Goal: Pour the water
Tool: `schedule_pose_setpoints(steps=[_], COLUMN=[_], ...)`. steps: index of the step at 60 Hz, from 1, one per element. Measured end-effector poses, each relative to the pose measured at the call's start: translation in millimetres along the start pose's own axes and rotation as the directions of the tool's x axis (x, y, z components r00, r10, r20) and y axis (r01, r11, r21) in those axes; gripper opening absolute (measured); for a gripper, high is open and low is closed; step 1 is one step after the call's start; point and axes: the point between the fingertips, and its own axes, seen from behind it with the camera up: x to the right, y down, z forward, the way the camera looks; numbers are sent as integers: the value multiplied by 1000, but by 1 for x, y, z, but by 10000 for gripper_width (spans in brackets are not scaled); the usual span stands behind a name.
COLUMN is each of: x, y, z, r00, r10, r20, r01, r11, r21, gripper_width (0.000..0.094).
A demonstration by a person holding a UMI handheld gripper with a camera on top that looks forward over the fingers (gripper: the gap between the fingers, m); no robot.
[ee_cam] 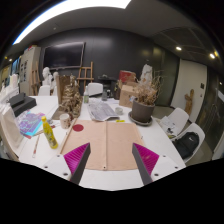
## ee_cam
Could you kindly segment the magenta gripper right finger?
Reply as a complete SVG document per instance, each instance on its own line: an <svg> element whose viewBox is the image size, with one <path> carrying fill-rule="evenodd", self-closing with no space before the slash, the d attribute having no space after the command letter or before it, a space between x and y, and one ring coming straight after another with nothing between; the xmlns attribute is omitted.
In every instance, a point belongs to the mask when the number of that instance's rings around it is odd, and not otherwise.
<svg viewBox="0 0 224 224"><path fill-rule="evenodd" d="M132 154L135 158L143 185L152 182L151 174L159 159L159 155L146 147L134 143L132 146Z"/></svg>

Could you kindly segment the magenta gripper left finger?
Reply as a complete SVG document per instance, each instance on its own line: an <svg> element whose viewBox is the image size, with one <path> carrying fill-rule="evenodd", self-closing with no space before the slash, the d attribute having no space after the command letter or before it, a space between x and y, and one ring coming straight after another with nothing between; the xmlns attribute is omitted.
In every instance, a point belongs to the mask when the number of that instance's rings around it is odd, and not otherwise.
<svg viewBox="0 0 224 224"><path fill-rule="evenodd" d="M90 144L86 143L64 155L64 159L72 174L70 179L72 183L79 184L90 153Z"/></svg>

